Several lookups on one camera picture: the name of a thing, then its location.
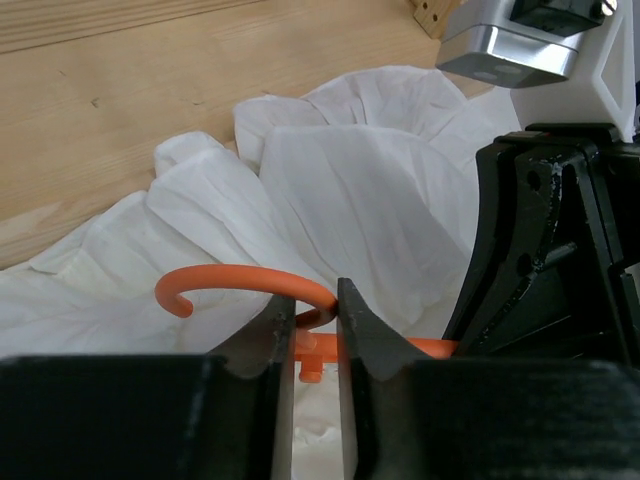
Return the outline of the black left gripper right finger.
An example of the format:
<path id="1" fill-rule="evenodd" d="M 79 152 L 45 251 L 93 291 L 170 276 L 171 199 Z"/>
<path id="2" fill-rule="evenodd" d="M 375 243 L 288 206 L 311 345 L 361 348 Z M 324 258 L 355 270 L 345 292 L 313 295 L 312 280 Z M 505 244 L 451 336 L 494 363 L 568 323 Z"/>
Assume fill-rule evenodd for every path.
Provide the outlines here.
<path id="1" fill-rule="evenodd" d="M 639 375 L 600 361 L 429 357 L 338 282 L 348 479 L 635 479 Z"/>

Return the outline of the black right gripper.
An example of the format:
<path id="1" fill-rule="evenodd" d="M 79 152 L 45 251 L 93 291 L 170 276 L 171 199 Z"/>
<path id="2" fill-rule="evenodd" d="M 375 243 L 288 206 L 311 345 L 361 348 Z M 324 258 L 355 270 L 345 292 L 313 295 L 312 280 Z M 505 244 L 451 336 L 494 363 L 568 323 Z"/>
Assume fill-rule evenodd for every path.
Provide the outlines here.
<path id="1" fill-rule="evenodd" d="M 455 356 L 637 360 L 638 146 L 610 124 L 534 124 L 476 163 Z"/>

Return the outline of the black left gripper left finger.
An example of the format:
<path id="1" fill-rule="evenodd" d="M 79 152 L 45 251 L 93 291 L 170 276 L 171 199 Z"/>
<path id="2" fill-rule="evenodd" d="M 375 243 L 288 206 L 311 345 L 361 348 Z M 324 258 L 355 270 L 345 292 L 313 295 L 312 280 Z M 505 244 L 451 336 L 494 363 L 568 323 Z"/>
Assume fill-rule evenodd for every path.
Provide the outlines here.
<path id="1" fill-rule="evenodd" d="M 1 364 L 5 479 L 287 479 L 295 303 L 275 296 L 205 354 Z"/>

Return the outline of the orange plastic hanger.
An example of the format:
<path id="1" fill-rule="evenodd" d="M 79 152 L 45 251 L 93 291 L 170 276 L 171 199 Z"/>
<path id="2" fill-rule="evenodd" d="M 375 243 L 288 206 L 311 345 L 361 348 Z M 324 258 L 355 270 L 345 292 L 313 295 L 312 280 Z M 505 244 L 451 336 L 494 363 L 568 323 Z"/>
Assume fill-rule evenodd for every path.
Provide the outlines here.
<path id="1" fill-rule="evenodd" d="M 219 264 L 194 265 L 173 270 L 161 277 L 154 288 L 157 303 L 179 318 L 193 314 L 193 303 L 184 296 L 196 290 L 226 289 L 252 291 L 290 298 L 311 307 L 295 316 L 295 361 L 300 364 L 299 379 L 317 384 L 327 364 L 338 362 L 338 340 L 335 334 L 313 330 L 334 318 L 347 314 L 347 299 L 361 302 L 365 297 L 349 278 L 341 278 L 336 294 L 308 278 L 266 267 Z"/>

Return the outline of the white ruffled skirt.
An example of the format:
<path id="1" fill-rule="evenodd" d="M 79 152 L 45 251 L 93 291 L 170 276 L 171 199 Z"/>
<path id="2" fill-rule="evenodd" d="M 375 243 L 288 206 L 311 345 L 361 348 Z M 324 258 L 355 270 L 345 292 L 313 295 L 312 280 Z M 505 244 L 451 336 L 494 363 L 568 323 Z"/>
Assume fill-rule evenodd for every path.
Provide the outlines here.
<path id="1" fill-rule="evenodd" d="M 1 364 L 23 356 L 195 355 L 273 298 L 195 292 L 164 311 L 160 277 L 201 264 L 255 265 L 335 290 L 355 283 L 402 334 L 439 337 L 476 236 L 476 152 L 518 126 L 507 89 L 467 99 L 442 73 L 383 67 L 300 98 L 234 110 L 235 148 L 201 131 L 154 152 L 150 187 L 1 274 Z M 337 373 L 294 377 L 287 479 L 341 477 Z"/>

